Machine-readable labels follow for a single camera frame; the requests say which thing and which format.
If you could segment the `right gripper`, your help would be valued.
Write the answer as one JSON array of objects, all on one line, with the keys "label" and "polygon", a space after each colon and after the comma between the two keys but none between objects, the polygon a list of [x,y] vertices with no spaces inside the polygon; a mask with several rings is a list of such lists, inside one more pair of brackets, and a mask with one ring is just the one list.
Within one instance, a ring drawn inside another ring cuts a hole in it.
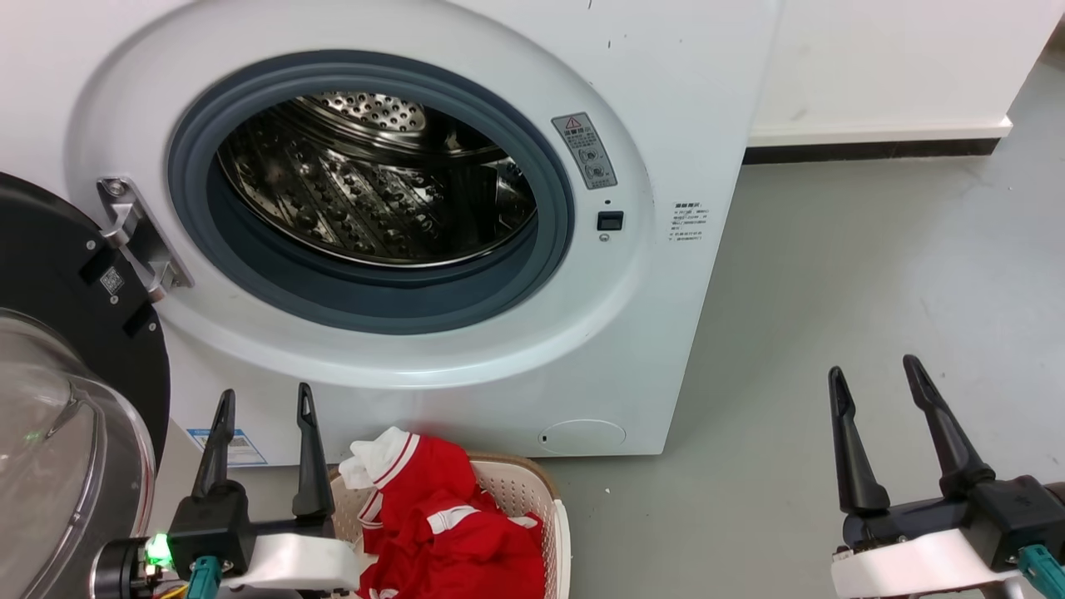
[{"label": "right gripper", "polygon": [[903,356],[903,370],[910,395],[927,419],[943,470],[944,499],[890,506],[889,493],[879,485],[864,450],[842,368],[836,365],[829,371],[828,390],[838,504],[849,515],[842,524],[842,543],[861,552],[957,528],[993,572],[1019,566],[1020,551],[1031,546],[1045,548],[1050,557],[1062,562],[1062,483],[1043,485],[1031,475],[993,481],[995,470],[978,455],[920,359]]}]

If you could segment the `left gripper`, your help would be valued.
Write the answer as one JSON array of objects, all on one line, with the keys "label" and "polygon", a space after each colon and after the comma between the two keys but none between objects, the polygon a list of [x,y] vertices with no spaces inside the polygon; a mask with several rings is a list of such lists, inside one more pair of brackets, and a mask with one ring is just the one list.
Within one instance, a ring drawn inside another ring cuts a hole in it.
[{"label": "left gripper", "polygon": [[255,543],[265,536],[334,535],[334,493],[310,385],[300,383],[297,392],[300,462],[298,488],[292,501],[294,516],[288,520],[252,522],[246,490],[240,483],[227,481],[228,448],[235,436],[235,402],[233,389],[225,390],[218,399],[191,496],[179,501],[171,521],[171,560],[180,577],[189,577],[203,557],[215,557],[224,577],[245,574],[250,569]]}]

